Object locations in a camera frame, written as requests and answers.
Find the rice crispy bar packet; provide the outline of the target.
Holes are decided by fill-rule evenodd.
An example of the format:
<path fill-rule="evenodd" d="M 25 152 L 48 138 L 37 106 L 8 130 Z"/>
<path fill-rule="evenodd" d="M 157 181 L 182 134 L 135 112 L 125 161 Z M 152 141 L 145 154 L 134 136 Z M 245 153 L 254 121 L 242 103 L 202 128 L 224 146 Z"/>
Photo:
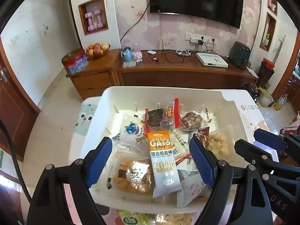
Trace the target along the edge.
<path fill-rule="evenodd" d="M 193 219 L 191 214 L 157 214 L 154 217 L 154 224 L 191 225 Z"/>

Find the orange oats bar packet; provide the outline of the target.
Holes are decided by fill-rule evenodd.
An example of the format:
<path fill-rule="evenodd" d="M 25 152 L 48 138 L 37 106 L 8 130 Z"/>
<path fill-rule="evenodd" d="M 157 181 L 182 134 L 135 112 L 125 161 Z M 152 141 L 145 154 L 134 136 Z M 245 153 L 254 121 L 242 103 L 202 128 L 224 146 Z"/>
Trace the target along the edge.
<path fill-rule="evenodd" d="M 153 197 L 157 198 L 182 190 L 169 132 L 164 130 L 148 132 L 144 135 L 148 142 L 154 175 Z"/>

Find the blueberry steamed cake packet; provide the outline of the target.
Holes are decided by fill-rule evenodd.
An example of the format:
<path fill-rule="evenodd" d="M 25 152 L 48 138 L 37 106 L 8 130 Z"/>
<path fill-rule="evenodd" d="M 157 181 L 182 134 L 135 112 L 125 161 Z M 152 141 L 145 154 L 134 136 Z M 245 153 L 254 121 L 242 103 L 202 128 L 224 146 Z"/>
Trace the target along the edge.
<path fill-rule="evenodd" d="M 119 133 L 112 138 L 116 143 L 138 144 L 142 141 L 146 124 L 137 115 L 124 115 Z"/>

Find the nut cluster packet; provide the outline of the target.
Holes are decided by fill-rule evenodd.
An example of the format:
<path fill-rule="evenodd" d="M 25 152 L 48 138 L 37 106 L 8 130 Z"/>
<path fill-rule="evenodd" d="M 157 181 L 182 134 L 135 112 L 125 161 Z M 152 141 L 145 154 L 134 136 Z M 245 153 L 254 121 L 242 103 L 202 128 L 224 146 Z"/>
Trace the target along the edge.
<path fill-rule="evenodd" d="M 202 107 L 200 110 L 181 111 L 179 114 L 180 125 L 183 131 L 195 131 L 208 127 L 213 119 L 209 116 L 208 109 Z"/>

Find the white grey snack bag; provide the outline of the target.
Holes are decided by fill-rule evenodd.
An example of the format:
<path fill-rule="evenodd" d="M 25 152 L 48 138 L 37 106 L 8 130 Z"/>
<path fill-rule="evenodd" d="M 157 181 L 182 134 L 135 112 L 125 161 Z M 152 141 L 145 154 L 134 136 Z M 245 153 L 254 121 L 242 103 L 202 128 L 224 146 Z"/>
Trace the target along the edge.
<path fill-rule="evenodd" d="M 176 194 L 176 207 L 183 208 L 198 197 L 209 198 L 212 189 L 203 182 L 199 171 L 178 170 L 182 190 Z"/>

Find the puffed rice cake packet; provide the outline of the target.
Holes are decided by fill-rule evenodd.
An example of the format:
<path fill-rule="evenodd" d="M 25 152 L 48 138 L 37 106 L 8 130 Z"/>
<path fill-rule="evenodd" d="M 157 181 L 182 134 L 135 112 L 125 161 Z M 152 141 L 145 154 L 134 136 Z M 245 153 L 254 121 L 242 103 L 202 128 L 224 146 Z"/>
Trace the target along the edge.
<path fill-rule="evenodd" d="M 234 139 L 220 131 L 211 132 L 208 136 L 207 150 L 210 150 L 218 160 L 228 163 L 234 160 Z"/>

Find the white remote control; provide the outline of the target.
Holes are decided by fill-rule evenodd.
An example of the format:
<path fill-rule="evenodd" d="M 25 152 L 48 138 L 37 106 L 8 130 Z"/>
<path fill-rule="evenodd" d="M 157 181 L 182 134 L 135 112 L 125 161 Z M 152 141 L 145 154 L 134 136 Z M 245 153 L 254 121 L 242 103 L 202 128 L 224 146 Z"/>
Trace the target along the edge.
<path fill-rule="evenodd" d="M 149 53 L 149 54 L 151 54 L 151 55 L 154 55 L 154 54 L 156 54 L 156 52 L 155 52 L 155 51 L 153 51 L 153 50 L 148 50 L 148 51 L 147 51 L 147 53 Z"/>

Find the pink dumbbell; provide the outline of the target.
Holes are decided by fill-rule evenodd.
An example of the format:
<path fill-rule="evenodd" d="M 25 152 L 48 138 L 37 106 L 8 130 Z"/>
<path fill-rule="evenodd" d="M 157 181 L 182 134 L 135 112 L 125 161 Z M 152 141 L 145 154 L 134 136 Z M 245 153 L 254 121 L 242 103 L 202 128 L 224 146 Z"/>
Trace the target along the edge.
<path fill-rule="evenodd" d="M 97 29 L 100 29 L 100 28 L 104 27 L 104 24 L 101 21 L 101 10 L 95 10 L 94 11 L 94 18 L 96 19 Z"/>
<path fill-rule="evenodd" d="M 94 31 L 96 29 L 95 24 L 94 24 L 94 13 L 88 12 L 84 15 L 84 17 L 87 19 L 88 27 L 87 30 Z"/>

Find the Lipo cream biscuit packet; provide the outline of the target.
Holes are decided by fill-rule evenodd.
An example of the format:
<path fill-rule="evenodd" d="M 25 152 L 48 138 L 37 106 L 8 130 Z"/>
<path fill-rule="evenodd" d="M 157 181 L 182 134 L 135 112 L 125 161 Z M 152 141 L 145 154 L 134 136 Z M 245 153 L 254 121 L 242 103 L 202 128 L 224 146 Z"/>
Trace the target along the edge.
<path fill-rule="evenodd" d="M 189 144 L 176 129 L 169 131 L 169 137 L 172 144 L 175 164 L 177 166 L 192 157 L 189 150 Z"/>

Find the wooden tv cabinet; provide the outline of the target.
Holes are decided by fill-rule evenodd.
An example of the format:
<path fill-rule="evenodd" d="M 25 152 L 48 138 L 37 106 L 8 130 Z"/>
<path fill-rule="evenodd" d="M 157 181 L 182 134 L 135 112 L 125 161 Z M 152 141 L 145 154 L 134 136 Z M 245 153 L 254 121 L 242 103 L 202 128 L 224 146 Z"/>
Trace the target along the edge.
<path fill-rule="evenodd" d="M 232 63 L 227 68 L 203 66 L 195 55 L 179 57 L 157 51 L 155 61 L 143 52 L 142 62 L 123 68 L 121 50 L 109 50 L 76 75 L 67 74 L 82 99 L 101 96 L 111 86 L 159 86 L 198 89 L 242 89 L 257 78 Z"/>

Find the red blue round tin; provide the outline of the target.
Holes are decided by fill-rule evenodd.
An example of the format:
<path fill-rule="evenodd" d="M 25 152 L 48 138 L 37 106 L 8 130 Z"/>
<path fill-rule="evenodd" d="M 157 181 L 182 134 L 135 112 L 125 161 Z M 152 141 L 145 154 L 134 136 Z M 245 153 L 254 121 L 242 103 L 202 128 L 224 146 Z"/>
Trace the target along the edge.
<path fill-rule="evenodd" d="M 86 52 L 82 48 L 75 49 L 66 54 L 62 59 L 65 70 L 70 75 L 75 75 L 87 67 L 89 61 L 86 57 Z"/>

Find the brown wooden door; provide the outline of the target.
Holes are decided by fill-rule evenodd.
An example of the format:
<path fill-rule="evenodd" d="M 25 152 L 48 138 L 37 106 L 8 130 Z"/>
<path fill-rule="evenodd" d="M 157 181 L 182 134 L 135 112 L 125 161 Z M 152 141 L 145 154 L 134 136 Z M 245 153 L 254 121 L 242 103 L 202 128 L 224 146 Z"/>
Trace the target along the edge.
<path fill-rule="evenodd" d="M 39 113 L 40 109 L 21 86 L 1 45 L 1 121 L 9 132 L 17 159 L 21 162 Z"/>

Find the dark air fryer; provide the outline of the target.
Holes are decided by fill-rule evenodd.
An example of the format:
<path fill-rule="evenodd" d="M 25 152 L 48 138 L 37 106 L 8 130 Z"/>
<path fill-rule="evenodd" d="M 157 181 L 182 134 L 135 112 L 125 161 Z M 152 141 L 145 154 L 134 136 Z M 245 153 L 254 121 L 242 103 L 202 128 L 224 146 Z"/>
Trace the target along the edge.
<path fill-rule="evenodd" d="M 250 54 L 251 50 L 247 45 L 235 41 L 233 47 L 230 50 L 229 60 L 234 66 L 245 69 L 248 64 Z"/>

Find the blue snow globe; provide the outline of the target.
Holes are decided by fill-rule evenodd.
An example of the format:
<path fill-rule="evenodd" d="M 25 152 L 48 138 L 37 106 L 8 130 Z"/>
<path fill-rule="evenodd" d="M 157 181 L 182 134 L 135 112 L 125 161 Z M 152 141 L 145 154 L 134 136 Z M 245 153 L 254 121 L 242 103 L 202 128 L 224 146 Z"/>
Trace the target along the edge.
<path fill-rule="evenodd" d="M 121 51 L 121 57 L 124 62 L 130 62 L 133 60 L 133 52 L 131 47 L 124 47 Z"/>

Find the yellow cake bread packet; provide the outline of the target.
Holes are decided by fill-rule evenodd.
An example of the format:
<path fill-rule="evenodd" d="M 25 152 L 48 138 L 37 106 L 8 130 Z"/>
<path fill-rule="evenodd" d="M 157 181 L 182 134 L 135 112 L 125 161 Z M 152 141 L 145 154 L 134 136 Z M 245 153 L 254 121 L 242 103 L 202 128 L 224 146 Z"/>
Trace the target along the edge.
<path fill-rule="evenodd" d="M 106 187 L 108 190 L 150 196 L 154 191 L 151 160 L 132 152 L 116 152 L 110 161 Z"/>

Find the green pineapple cake packet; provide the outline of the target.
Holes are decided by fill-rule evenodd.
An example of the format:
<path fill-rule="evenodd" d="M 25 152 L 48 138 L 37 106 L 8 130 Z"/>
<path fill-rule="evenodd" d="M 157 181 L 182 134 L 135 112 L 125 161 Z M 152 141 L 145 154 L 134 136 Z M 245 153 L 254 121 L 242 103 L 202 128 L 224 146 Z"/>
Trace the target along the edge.
<path fill-rule="evenodd" d="M 119 217 L 125 225 L 150 225 L 146 214 L 117 210 Z"/>

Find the pink dumbbell left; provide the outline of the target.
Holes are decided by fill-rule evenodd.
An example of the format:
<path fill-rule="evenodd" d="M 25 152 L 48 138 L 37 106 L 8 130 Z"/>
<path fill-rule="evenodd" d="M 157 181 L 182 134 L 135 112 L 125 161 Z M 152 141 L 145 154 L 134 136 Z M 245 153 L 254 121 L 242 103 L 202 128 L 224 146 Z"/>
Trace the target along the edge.
<path fill-rule="evenodd" d="M 87 19 L 88 27 L 87 30 L 94 31 L 96 29 L 95 24 L 94 24 L 94 13 L 88 12 L 84 15 L 84 17 Z"/>

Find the white set-top box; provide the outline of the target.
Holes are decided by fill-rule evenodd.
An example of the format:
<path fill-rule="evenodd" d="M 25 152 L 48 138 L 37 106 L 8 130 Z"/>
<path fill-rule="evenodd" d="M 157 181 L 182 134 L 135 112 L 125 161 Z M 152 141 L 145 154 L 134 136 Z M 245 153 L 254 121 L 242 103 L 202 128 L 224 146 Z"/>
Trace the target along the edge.
<path fill-rule="evenodd" d="M 228 63 L 225 62 L 225 60 L 219 55 L 198 52 L 196 53 L 196 57 L 202 63 L 203 66 L 228 68 Z"/>

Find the fruit bowl with apples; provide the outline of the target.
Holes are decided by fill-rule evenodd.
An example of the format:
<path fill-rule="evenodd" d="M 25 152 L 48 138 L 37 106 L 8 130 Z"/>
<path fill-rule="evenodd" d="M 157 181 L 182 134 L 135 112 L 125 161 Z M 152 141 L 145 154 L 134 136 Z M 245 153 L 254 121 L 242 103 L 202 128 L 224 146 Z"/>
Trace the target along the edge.
<path fill-rule="evenodd" d="M 85 50 L 85 54 L 88 59 L 97 59 L 107 54 L 109 48 L 110 45 L 107 43 L 105 44 L 96 43 L 93 45 L 89 45 Z"/>

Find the pink bunny figurine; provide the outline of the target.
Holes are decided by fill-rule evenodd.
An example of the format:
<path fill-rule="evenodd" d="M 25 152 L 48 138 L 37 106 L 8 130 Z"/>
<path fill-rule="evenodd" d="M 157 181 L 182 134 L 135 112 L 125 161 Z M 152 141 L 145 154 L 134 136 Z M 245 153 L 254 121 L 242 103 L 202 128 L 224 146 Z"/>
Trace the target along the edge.
<path fill-rule="evenodd" d="M 133 57 L 134 57 L 134 60 L 139 63 L 139 62 L 142 62 L 142 58 L 143 58 L 143 55 L 142 55 L 142 51 L 140 50 L 140 46 L 139 46 L 139 43 L 135 43 L 133 45 Z"/>

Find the red lidded woven bin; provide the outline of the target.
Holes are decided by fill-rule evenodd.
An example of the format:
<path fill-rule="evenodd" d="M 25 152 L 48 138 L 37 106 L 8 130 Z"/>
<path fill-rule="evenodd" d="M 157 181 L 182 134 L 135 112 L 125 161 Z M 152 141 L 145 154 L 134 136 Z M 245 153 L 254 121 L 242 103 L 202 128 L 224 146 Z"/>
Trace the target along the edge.
<path fill-rule="evenodd" d="M 263 58 L 261 61 L 257 76 L 258 80 L 256 82 L 256 86 L 264 88 L 269 79 L 273 76 L 275 64 L 268 60 L 267 58 Z"/>

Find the dark brown snack packet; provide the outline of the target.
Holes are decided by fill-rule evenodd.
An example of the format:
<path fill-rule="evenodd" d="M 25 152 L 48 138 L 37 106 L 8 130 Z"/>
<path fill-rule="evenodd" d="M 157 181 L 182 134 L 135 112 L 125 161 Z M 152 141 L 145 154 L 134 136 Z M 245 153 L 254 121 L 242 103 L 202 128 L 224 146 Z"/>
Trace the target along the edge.
<path fill-rule="evenodd" d="M 193 137 L 197 137 L 200 143 L 207 148 L 209 145 L 209 127 L 202 127 L 193 134 Z"/>

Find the white power strip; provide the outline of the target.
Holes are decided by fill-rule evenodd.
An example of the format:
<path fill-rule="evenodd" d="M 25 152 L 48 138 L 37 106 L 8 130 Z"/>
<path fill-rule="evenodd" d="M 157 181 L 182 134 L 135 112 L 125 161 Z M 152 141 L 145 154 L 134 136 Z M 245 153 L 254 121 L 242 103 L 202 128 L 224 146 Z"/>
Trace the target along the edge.
<path fill-rule="evenodd" d="M 189 42 L 190 45 L 196 45 L 199 41 L 202 41 L 204 45 L 213 45 L 215 43 L 215 39 L 211 36 L 206 36 L 202 34 L 194 34 L 194 33 L 185 33 L 184 40 Z"/>

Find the red dark date packet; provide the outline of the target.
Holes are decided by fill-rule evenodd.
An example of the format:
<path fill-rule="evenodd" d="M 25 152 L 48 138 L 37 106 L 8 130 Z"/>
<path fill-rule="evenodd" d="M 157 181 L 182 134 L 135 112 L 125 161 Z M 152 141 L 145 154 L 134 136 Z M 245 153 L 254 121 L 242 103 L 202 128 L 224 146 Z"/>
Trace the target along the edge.
<path fill-rule="evenodd" d="M 166 108 L 146 109 L 145 123 L 148 132 L 178 128 L 180 125 L 179 99 L 175 98 Z"/>

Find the white plastic bucket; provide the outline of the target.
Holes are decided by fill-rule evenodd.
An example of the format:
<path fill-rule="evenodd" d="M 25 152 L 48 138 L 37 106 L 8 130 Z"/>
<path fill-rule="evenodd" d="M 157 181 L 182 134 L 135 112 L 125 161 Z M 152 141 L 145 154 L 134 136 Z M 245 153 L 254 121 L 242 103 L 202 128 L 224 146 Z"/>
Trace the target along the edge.
<path fill-rule="evenodd" d="M 260 91 L 260 96 L 258 101 L 262 107 L 266 108 L 274 102 L 274 99 L 272 95 L 264 88 L 259 87 L 258 89 Z"/>

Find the pink dumbbell right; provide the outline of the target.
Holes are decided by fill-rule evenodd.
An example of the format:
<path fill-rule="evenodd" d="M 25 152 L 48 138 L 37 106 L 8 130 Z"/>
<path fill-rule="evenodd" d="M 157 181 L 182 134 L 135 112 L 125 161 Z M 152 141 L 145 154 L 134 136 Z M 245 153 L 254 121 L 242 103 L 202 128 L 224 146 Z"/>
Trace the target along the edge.
<path fill-rule="evenodd" d="M 104 27 L 104 24 L 101 21 L 101 10 L 95 10 L 94 11 L 94 18 L 96 19 L 97 29 L 100 29 L 100 28 Z"/>

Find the dark ceramic jar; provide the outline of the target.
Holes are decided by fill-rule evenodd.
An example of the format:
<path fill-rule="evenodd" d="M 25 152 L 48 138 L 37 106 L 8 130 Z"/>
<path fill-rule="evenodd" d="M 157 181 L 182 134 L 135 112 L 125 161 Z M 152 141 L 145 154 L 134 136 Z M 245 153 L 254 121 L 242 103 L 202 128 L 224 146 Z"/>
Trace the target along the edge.
<path fill-rule="evenodd" d="M 244 85 L 244 88 L 250 94 L 253 101 L 257 103 L 257 100 L 259 99 L 260 96 L 257 86 L 254 83 L 246 83 Z"/>

